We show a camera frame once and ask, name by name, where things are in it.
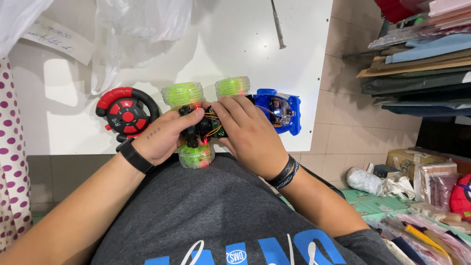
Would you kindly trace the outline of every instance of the gray t-shirt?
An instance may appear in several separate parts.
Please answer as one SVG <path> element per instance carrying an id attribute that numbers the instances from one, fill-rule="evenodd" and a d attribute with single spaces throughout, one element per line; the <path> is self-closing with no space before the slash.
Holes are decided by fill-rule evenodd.
<path id="1" fill-rule="evenodd" d="M 372 230 L 332 239 L 225 157 L 196 170 L 177 162 L 145 181 L 91 264 L 401 265 Z"/>

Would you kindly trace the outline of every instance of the right hand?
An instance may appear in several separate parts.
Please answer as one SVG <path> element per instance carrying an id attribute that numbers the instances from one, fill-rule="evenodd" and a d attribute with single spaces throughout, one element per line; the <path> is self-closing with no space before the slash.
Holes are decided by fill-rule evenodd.
<path id="1" fill-rule="evenodd" d="M 220 138 L 232 155 L 265 180 L 274 179 L 289 156 L 263 111 L 242 95 L 221 96 L 211 103 L 228 138 Z"/>

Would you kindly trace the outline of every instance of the hand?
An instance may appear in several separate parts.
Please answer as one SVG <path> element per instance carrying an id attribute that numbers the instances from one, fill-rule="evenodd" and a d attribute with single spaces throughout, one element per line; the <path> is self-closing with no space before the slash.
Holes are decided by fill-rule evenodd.
<path id="1" fill-rule="evenodd" d="M 204 116 L 203 108 L 210 105 L 206 101 L 193 103 L 190 105 L 191 109 L 195 109 L 195 106 L 201 108 L 185 116 L 178 113 L 181 106 L 165 112 L 132 142 L 132 146 L 153 165 L 162 164 L 178 147 L 186 144 L 186 139 L 180 133 L 200 122 Z"/>
<path id="2" fill-rule="evenodd" d="M 289 156 L 263 111 L 242 95 L 221 96 L 211 106 L 228 135 L 219 142 L 258 176 L 265 180 L 278 176 Z"/>

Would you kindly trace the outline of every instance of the red button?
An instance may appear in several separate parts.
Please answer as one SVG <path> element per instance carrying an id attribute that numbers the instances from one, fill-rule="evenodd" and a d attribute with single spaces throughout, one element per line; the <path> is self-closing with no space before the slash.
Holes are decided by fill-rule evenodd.
<path id="1" fill-rule="evenodd" d="M 118 114 L 118 111 L 121 108 L 118 106 L 118 103 L 114 104 L 113 107 L 111 107 L 110 114 L 116 115 Z"/>
<path id="2" fill-rule="evenodd" d="M 132 120 L 134 120 L 134 115 L 129 112 L 129 111 L 126 111 L 125 113 L 123 113 L 122 115 L 122 119 L 125 121 L 125 122 L 132 122 Z"/>
<path id="3" fill-rule="evenodd" d="M 121 106 L 123 108 L 130 108 L 132 107 L 132 100 L 121 100 L 119 103 L 121 103 Z"/>
<path id="4" fill-rule="evenodd" d="M 137 132 L 136 128 L 134 126 L 126 126 L 124 127 L 124 132 L 125 133 L 135 133 Z"/>
<path id="5" fill-rule="evenodd" d="M 139 119 L 138 123 L 136 123 L 136 127 L 139 128 L 139 129 L 142 129 L 142 127 L 144 127 L 145 124 L 146 124 L 145 119 Z"/>

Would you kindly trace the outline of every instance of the white table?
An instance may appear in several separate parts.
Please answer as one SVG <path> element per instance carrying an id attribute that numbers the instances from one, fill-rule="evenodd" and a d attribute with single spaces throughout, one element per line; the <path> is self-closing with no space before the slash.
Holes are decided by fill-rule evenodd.
<path id="1" fill-rule="evenodd" d="M 287 48 L 279 50 L 269 0 L 195 0 L 186 36 L 148 68 L 120 72 L 118 86 L 150 94 L 162 111 L 160 89 L 197 81 L 208 101 L 214 83 L 247 75 L 252 93 L 277 89 L 301 99 L 297 136 L 281 134 L 288 151 L 308 151 L 316 116 L 332 0 L 275 1 Z M 44 13 L 93 42 L 95 1 L 56 0 Z M 116 133 L 95 115 L 88 67 L 27 40 L 10 52 L 29 155 L 113 154 Z M 224 151 L 215 146 L 216 151 Z"/>

